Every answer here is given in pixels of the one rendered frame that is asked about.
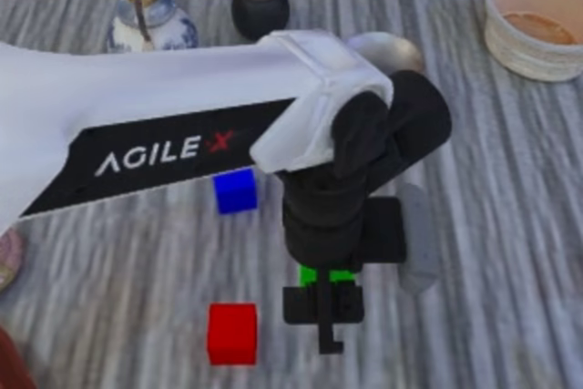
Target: gray wooden tabletop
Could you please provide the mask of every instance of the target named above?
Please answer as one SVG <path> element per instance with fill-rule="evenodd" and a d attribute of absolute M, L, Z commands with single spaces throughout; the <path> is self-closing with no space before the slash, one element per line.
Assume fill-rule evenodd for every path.
<path fill-rule="evenodd" d="M 116 0 L 0 0 L 0 39 L 103 51 Z M 199 180 L 25 221 L 26 265 L 0 296 L 41 389 L 583 387 L 583 78 L 546 85 L 492 60 L 482 0 L 291 0 L 292 28 L 386 30 L 420 45 L 455 118 L 450 142 L 397 184 L 431 196 L 442 279 L 420 298 L 395 267 L 362 275 L 366 319 L 340 330 L 286 326 L 297 282 L 282 242 L 281 187 L 220 218 Z M 230 0 L 179 0 L 204 46 L 238 44 Z M 260 360 L 211 367 L 211 302 L 256 302 Z"/>

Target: bowl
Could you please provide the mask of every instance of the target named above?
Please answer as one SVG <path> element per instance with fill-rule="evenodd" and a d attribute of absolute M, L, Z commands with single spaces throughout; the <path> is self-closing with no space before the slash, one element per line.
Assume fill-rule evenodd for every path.
<path fill-rule="evenodd" d="M 486 0 L 486 45 L 506 68 L 558 82 L 583 73 L 583 0 Z"/>

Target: black round object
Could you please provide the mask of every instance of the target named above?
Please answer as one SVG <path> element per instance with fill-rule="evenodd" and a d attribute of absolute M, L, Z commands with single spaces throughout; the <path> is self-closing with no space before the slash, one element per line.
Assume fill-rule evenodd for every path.
<path fill-rule="evenodd" d="M 257 41 L 288 25 L 290 1 L 232 0 L 230 12 L 239 33 L 248 40 Z"/>

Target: pink object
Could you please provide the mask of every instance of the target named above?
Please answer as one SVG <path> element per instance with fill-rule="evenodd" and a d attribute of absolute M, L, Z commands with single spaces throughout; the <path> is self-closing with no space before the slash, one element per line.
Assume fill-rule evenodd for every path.
<path fill-rule="evenodd" d="M 24 254 L 25 243 L 16 230 L 0 237 L 0 292 L 16 277 Z"/>

